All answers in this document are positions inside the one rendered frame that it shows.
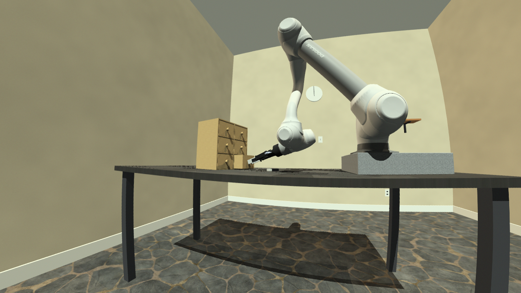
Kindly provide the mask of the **tan wooden chest of drawers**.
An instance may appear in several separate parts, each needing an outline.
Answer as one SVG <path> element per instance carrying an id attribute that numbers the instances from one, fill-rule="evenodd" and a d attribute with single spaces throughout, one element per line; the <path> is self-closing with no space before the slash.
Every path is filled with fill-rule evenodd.
<path id="1" fill-rule="evenodd" d="M 217 153 L 222 154 L 228 154 L 233 155 L 233 162 L 234 162 L 234 155 L 239 153 L 234 153 L 234 141 L 242 141 L 245 142 L 245 140 L 240 140 L 234 138 L 235 135 L 235 125 L 234 126 L 234 135 L 233 138 L 227 137 L 227 136 L 221 136 L 219 134 L 219 120 L 223 122 L 227 122 L 229 124 L 233 124 L 232 122 L 228 122 L 224 119 L 216 118 L 216 119 L 209 119 L 198 123 L 198 135 L 197 135 L 197 169 L 214 169 L 214 170 L 220 170 L 217 169 Z M 241 125 L 237 125 L 242 128 L 245 128 L 246 131 L 248 128 L 243 127 Z M 218 152 L 218 136 L 223 138 L 228 138 L 233 140 L 233 153 L 226 153 L 226 152 Z M 247 135 L 246 135 L 246 154 L 239 154 L 239 155 L 247 155 Z"/>

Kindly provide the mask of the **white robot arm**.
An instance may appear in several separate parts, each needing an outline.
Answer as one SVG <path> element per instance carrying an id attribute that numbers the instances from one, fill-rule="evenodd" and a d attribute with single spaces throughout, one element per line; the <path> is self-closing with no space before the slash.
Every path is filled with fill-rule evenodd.
<path id="1" fill-rule="evenodd" d="M 278 39 L 288 57 L 293 78 L 293 90 L 285 119 L 277 131 L 278 148 L 282 155 L 309 148 L 316 142 L 314 132 L 311 129 L 302 130 L 302 124 L 297 118 L 306 63 L 350 101 L 350 110 L 356 116 L 357 130 L 357 151 L 350 154 L 399 153 L 389 149 L 389 135 L 405 123 L 409 112 L 407 102 L 400 94 L 379 85 L 367 85 L 316 44 L 295 18 L 287 18 L 280 23 Z"/>

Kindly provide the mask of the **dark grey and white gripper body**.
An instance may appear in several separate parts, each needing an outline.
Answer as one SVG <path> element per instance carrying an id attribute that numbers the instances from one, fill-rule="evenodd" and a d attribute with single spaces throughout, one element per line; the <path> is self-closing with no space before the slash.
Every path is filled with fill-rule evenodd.
<path id="1" fill-rule="evenodd" d="M 279 151 L 278 144 L 273 145 L 272 150 L 270 150 L 270 151 L 271 151 L 271 153 L 269 153 L 268 156 L 269 155 L 276 155 L 277 157 L 282 156 L 281 152 Z"/>

